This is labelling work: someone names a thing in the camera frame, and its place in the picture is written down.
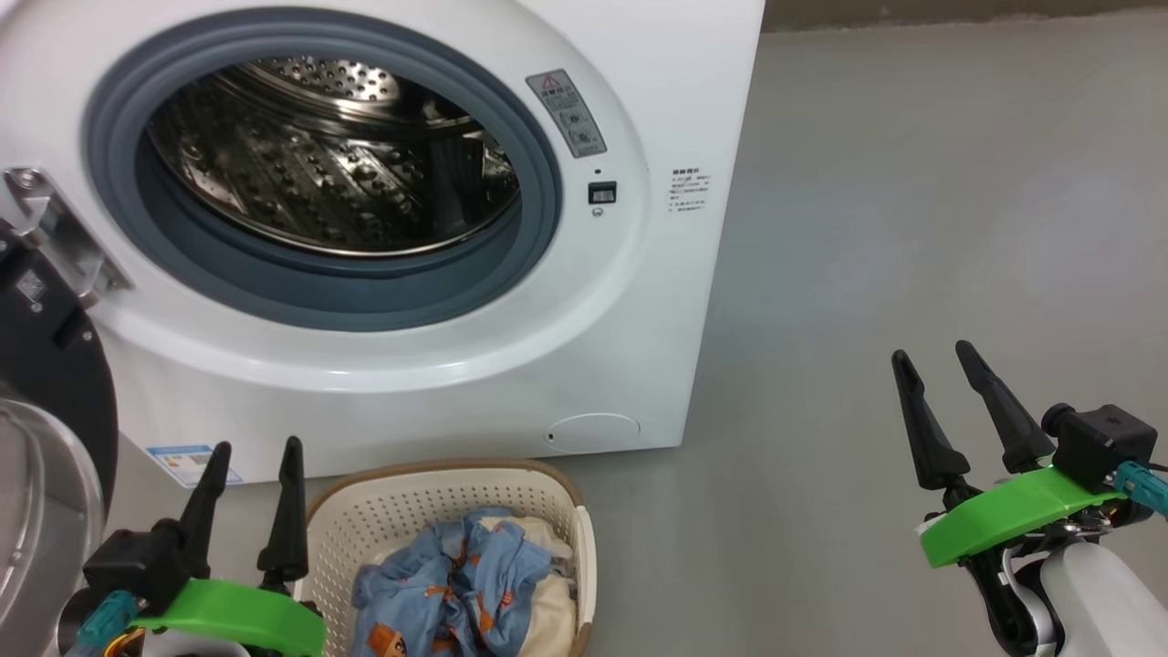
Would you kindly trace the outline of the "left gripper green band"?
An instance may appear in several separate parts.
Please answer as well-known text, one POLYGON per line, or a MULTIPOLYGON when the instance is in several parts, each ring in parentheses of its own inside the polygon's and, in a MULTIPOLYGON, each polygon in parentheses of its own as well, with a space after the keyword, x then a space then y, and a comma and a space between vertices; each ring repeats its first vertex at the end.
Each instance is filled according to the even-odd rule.
MULTIPOLYGON (((327 627, 308 607, 287 595, 209 579, 208 549, 215 510, 228 484, 231 445, 220 442, 182 511, 181 556, 192 573, 165 611, 142 613, 130 625, 154 631, 192 632, 207 639, 259 646, 284 656, 321 656, 327 627)), ((291 585, 310 572, 308 511, 303 443, 288 436, 278 470, 280 495, 274 524, 260 549, 257 569, 263 585, 291 585)))

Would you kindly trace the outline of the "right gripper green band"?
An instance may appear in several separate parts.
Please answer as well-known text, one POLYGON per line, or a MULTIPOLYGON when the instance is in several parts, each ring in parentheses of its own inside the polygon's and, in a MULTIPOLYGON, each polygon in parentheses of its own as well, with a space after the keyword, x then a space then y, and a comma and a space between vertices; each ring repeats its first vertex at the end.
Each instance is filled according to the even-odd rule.
MULTIPOLYGON (((931 568, 954 565, 961 558, 975 556, 1082 510, 1127 498, 1113 489, 1093 495, 1055 466, 1040 469, 1040 461, 1056 452, 1047 433, 990 369, 975 345, 959 340, 954 350, 969 387, 981 396, 996 428, 1006 470, 1020 475, 972 496, 919 528, 923 556, 931 568)), ((969 463, 953 449, 931 412, 922 375, 905 350, 895 350, 890 364, 918 486, 939 491, 962 484, 969 463)))

